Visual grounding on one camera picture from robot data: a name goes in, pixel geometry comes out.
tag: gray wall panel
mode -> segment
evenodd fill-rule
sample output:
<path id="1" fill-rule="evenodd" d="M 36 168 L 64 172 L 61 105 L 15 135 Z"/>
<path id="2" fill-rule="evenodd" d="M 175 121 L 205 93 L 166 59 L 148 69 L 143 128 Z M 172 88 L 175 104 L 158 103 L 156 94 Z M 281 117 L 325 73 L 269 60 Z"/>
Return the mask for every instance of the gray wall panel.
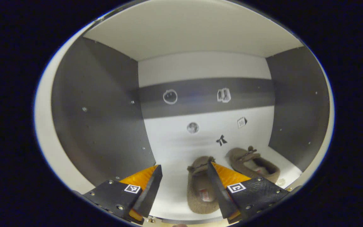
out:
<path id="1" fill-rule="evenodd" d="M 232 99 L 217 101 L 218 89 L 230 89 Z M 177 102 L 163 100 L 166 90 L 177 92 Z M 274 105 L 274 88 L 269 79 L 189 79 L 142 87 L 138 90 L 144 118 L 161 118 Z"/>
<path id="2" fill-rule="evenodd" d="M 326 80 L 305 47 L 266 60 L 275 88 L 269 146 L 304 171 L 319 151 L 327 130 L 330 104 Z"/>
<path id="3" fill-rule="evenodd" d="M 85 38 L 71 46 L 57 70 L 51 103 L 56 132 L 69 159 L 94 185 L 155 163 L 137 73 L 135 60 Z"/>

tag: black bow icon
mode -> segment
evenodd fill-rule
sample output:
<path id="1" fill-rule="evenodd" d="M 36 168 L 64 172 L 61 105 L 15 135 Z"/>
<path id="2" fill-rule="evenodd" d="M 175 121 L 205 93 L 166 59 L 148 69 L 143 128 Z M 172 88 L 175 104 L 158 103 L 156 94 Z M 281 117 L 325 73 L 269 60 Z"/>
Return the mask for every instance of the black bow icon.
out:
<path id="1" fill-rule="evenodd" d="M 222 146 L 222 143 L 227 143 L 226 140 L 223 139 L 223 135 L 221 135 L 221 138 L 219 138 L 219 140 L 216 141 L 217 143 L 219 143 L 219 145 Z"/>

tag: brown slipper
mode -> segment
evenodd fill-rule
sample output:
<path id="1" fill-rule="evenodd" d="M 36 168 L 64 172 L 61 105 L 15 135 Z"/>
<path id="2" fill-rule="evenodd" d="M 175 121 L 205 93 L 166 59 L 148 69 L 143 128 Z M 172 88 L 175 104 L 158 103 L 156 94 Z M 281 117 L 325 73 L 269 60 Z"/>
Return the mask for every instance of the brown slipper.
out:
<path id="1" fill-rule="evenodd" d="M 206 173 L 208 161 L 215 162 L 215 159 L 202 156 L 187 168 L 187 203 L 190 210 L 197 214 L 210 214 L 219 209 L 215 191 Z"/>
<path id="2" fill-rule="evenodd" d="M 255 153 L 257 150 L 249 146 L 248 151 L 242 148 L 233 148 L 229 153 L 232 168 L 250 178 L 264 177 L 275 183 L 278 180 L 280 170 L 271 162 Z"/>

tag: white floor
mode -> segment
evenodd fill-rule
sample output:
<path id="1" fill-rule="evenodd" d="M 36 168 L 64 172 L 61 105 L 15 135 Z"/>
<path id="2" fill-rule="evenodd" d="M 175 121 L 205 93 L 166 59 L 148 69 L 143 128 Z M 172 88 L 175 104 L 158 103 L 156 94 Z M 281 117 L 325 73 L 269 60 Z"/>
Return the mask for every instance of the white floor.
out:
<path id="1" fill-rule="evenodd" d="M 248 122 L 238 128 L 237 121 Z M 202 155 L 215 157 L 216 162 L 229 167 L 226 154 L 232 148 L 258 149 L 262 157 L 281 169 L 280 179 L 286 187 L 297 179 L 301 171 L 287 159 L 268 147 L 274 119 L 274 106 L 240 109 L 226 112 L 145 119 L 147 136 L 157 164 L 162 165 L 163 178 L 151 209 L 151 216 L 172 220 L 205 220 L 221 217 L 220 210 L 211 214 L 193 213 L 187 205 L 187 166 Z M 196 122 L 196 134 L 187 125 Z M 227 143 L 216 142 L 221 135 Z"/>

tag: slipper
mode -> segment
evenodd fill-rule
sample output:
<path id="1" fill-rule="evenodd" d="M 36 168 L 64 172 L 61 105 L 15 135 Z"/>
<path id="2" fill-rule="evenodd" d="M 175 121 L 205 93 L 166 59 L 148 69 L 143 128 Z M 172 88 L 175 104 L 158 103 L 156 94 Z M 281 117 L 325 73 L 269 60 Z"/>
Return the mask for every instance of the slipper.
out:
<path id="1" fill-rule="evenodd" d="M 257 150 L 249 146 L 248 150 L 233 148 L 229 160 L 232 168 L 250 178 L 264 177 L 275 183 L 278 180 L 280 169 L 271 162 L 255 153 Z"/>
<path id="2" fill-rule="evenodd" d="M 210 214 L 219 209 L 216 193 L 206 172 L 208 161 L 215 162 L 215 159 L 202 156 L 187 168 L 187 203 L 190 210 L 197 214 Z"/>

